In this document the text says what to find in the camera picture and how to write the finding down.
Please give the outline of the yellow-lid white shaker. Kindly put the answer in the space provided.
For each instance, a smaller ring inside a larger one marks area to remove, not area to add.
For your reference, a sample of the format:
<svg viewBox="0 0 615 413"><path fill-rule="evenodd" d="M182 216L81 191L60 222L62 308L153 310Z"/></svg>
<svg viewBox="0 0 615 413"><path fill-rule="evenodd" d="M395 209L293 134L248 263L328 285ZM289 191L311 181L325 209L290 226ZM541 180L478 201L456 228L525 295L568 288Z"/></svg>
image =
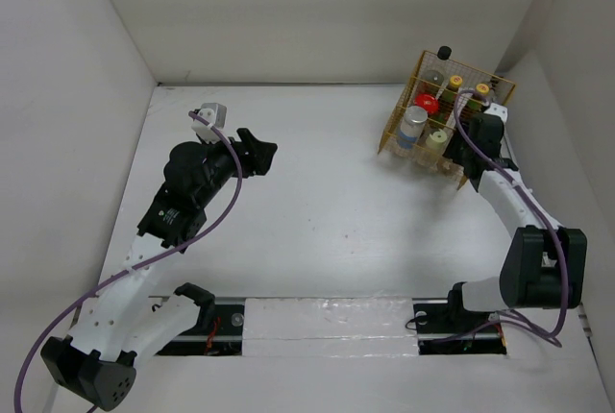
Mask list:
<svg viewBox="0 0 615 413"><path fill-rule="evenodd" d="M431 131L420 149L418 163L425 167L434 166L443 154L448 139L443 130Z"/></svg>

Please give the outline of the ketchup bottle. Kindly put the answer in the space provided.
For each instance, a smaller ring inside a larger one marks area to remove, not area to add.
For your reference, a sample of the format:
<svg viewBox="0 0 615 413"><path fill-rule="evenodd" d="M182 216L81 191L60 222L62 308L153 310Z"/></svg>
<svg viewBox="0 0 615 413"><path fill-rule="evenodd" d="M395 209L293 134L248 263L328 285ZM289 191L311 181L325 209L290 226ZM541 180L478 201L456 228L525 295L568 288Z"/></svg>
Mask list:
<svg viewBox="0 0 615 413"><path fill-rule="evenodd" d="M463 78L459 75L453 75L449 78L446 86L438 96L438 112L434 118L437 127L442 128L446 125L452 114L458 91L462 85Z"/></svg>
<svg viewBox="0 0 615 413"><path fill-rule="evenodd" d="M489 99L490 86L484 83L476 84L474 92L466 102L466 108L472 111L482 111Z"/></svg>

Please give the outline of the silver-lid blue-label shaker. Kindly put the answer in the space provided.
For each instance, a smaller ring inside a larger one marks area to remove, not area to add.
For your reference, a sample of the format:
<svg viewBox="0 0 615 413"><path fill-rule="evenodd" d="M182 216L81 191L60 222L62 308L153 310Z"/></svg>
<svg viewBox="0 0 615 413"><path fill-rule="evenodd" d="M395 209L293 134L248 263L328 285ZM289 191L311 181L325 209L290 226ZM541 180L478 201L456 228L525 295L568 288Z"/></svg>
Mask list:
<svg viewBox="0 0 615 413"><path fill-rule="evenodd" d="M411 149L421 136L427 121L428 113L420 106L410 106L406 109L397 130L397 144L404 150Z"/></svg>

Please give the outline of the red-lid sauce jar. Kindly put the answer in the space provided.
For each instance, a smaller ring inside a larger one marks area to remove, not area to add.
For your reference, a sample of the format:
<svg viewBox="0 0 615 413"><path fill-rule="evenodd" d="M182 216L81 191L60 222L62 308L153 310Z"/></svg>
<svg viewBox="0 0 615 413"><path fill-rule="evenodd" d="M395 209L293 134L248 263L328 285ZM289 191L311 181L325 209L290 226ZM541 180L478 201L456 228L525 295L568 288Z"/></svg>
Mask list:
<svg viewBox="0 0 615 413"><path fill-rule="evenodd" d="M439 111L438 100L428 93L417 94L414 105L424 109L428 115L434 115Z"/></svg>

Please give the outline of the tall red-label sauce bottle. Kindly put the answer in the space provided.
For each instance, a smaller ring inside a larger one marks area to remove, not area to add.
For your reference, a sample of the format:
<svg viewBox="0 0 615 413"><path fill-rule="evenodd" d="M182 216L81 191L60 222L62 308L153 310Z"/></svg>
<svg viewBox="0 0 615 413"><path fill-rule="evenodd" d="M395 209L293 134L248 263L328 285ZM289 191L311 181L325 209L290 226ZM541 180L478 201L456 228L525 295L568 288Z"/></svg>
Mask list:
<svg viewBox="0 0 615 413"><path fill-rule="evenodd" d="M426 66L421 76L422 91L436 97L440 87L448 78L448 61L452 54L452 48L447 45L441 46L435 57Z"/></svg>

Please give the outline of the pink-lid spice shaker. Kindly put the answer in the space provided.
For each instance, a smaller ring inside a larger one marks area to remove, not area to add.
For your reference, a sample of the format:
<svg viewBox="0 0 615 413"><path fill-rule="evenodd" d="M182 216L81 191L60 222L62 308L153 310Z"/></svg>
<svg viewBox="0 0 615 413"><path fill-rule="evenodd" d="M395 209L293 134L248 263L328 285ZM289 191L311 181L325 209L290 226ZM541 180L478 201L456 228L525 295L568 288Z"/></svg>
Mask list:
<svg viewBox="0 0 615 413"><path fill-rule="evenodd" d="M448 158L441 158L437 163L438 171L447 178L456 178L463 174L463 169Z"/></svg>

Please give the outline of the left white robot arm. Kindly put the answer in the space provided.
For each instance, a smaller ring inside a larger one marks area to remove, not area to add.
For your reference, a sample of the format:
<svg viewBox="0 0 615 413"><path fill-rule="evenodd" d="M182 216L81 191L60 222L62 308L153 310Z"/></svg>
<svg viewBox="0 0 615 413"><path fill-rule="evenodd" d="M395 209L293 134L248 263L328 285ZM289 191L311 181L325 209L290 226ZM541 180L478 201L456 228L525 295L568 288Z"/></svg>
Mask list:
<svg viewBox="0 0 615 413"><path fill-rule="evenodd" d="M138 368L175 336L213 324L213 295L192 283L139 324L172 256L209 230L206 206L229 179L265 175L278 146L260 141L246 128L237 139L187 141L175 146L164 182L137 226L123 268L97 291L95 306L63 338L50 336L40 355L52 378L93 406L110 412L130 392Z"/></svg>

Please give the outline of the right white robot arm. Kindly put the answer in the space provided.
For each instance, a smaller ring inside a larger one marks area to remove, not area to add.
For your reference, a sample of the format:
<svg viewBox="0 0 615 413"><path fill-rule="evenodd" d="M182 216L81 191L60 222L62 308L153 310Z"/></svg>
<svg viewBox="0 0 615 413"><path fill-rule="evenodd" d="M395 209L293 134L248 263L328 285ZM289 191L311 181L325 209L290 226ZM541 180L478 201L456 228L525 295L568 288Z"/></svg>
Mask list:
<svg viewBox="0 0 615 413"><path fill-rule="evenodd" d="M563 329L580 304L587 237L564 227L536 201L518 167L501 156L504 120L480 112L461 128L464 175L511 236L498 276L459 282L444 306L447 324L465 330L480 313L504 313L545 338Z"/></svg>

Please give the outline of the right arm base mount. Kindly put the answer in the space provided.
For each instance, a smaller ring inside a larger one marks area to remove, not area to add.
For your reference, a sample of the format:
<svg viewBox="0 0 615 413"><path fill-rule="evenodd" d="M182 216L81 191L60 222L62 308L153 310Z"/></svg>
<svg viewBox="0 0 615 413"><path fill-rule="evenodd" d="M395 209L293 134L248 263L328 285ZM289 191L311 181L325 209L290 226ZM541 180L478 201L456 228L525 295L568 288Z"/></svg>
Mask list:
<svg viewBox="0 0 615 413"><path fill-rule="evenodd" d="M506 355L502 328L487 325L489 313L461 311L454 315L444 303L413 305L406 329L418 338L420 355Z"/></svg>

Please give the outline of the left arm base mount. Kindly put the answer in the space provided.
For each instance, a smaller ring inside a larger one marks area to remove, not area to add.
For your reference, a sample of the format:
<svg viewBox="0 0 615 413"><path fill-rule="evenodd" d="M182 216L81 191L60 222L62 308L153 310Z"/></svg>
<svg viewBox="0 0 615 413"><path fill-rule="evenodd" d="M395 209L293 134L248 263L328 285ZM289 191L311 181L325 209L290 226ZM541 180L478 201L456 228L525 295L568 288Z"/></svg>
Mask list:
<svg viewBox="0 0 615 413"><path fill-rule="evenodd" d="M239 356L242 354L245 302L215 304L212 317L199 314L197 324L167 343L159 356Z"/></svg>

